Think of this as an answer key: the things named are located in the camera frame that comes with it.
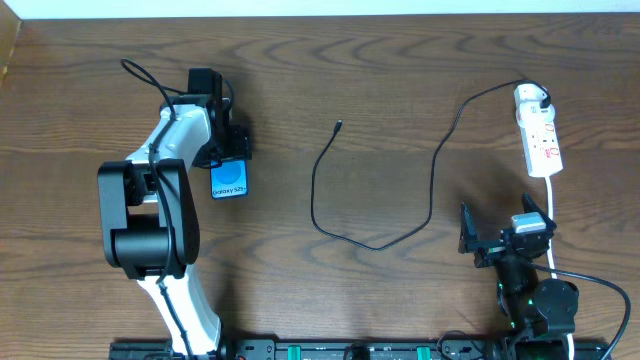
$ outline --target blue circle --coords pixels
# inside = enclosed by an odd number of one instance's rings
[[[236,162],[224,163],[222,167],[215,169],[214,174],[218,181],[225,185],[229,185],[240,179],[240,175],[242,175],[242,169]]]

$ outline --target white background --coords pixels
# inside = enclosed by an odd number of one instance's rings
[[[5,0],[5,2],[24,20],[640,11],[640,0]]]

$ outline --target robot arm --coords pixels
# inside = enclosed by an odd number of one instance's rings
[[[162,314],[172,337],[173,351],[193,355],[217,350],[221,323],[211,310],[198,277],[195,260],[200,229],[187,172],[195,163],[222,166],[226,161],[250,159],[246,129],[229,125],[228,99],[222,99],[222,77],[211,69],[191,69],[189,90],[171,98],[176,112],[161,107],[160,121],[147,141],[125,161],[106,162],[98,171],[104,250],[113,267],[145,289]],[[150,173],[151,144],[156,144],[155,169],[167,198],[173,223],[173,251],[168,250],[163,206],[155,214],[132,214],[129,209],[158,203]],[[167,276],[156,281],[171,257]]]

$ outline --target power strip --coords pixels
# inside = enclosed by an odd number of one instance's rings
[[[555,108],[553,105],[546,109],[540,107],[540,102],[547,95],[533,84],[518,86],[514,96],[529,176],[543,178],[559,172],[562,170],[562,159],[553,122]]]

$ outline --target brown wood surface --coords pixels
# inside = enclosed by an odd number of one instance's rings
[[[527,176],[513,96],[471,104],[438,159],[431,224],[382,253],[328,239],[309,219],[379,245],[425,218],[433,150],[467,97],[521,76],[557,107],[565,170],[553,177],[557,264],[640,300],[640,16],[407,16],[26,22],[0,91],[0,357],[105,358],[119,338],[166,338],[148,296],[106,263],[96,171],[139,147],[169,86],[214,67],[255,140],[246,198],[213,201],[190,173],[210,303],[230,329],[282,338],[496,333],[495,275],[457,253],[461,201],[488,236],[544,181]],[[610,340],[623,303],[576,281],[578,338]],[[635,359],[640,324],[616,358]]]

